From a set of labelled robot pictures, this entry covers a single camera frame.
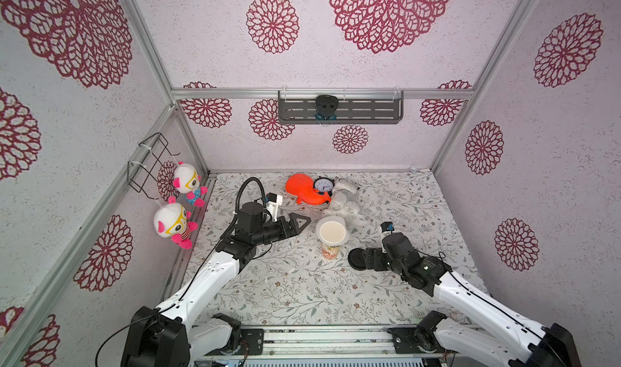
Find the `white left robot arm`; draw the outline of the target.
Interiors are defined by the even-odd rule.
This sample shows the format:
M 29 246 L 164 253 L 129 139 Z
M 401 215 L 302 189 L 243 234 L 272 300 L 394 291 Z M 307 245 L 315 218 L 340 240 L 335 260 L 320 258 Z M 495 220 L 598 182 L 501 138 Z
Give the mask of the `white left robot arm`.
M 123 366 L 191 366 L 215 350 L 236 350 L 241 341 L 238 320 L 216 314 L 208 323 L 194 323 L 218 292 L 255 258 L 260 245 L 300 235 L 311 218 L 297 213 L 273 218 L 256 202 L 236 213 L 201 269 L 185 286 L 154 309 L 142 307 L 129 325 Z

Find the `black cup lid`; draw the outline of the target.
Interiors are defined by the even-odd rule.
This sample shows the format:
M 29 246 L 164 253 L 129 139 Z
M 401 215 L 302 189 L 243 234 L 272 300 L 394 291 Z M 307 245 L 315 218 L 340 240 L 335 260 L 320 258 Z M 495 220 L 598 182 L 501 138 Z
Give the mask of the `black cup lid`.
M 368 258 L 367 250 L 363 248 L 351 250 L 347 260 L 349 266 L 357 271 L 372 270 L 374 268 L 372 261 Z

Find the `paper milk tea cup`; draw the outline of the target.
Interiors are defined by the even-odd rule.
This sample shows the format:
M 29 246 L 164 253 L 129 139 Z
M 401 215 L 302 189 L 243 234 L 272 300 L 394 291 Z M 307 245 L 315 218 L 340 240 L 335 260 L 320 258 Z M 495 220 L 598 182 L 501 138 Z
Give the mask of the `paper milk tea cup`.
M 322 255 L 327 260 L 335 259 L 350 237 L 344 218 L 338 216 L 319 220 L 315 232 L 321 242 Z

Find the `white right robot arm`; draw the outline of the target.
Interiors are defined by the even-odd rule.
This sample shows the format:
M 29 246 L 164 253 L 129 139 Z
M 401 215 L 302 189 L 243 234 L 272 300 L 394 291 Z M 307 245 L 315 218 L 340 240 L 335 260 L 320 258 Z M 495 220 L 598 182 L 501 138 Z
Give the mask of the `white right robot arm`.
M 432 311 L 414 331 L 423 352 L 461 353 L 486 366 L 579 366 L 572 334 L 558 323 L 543 324 L 504 306 L 471 285 L 440 255 L 415 249 L 401 233 L 388 234 L 380 248 L 364 250 L 368 270 L 392 272 L 414 289 L 458 310 L 480 325 L 472 330 Z

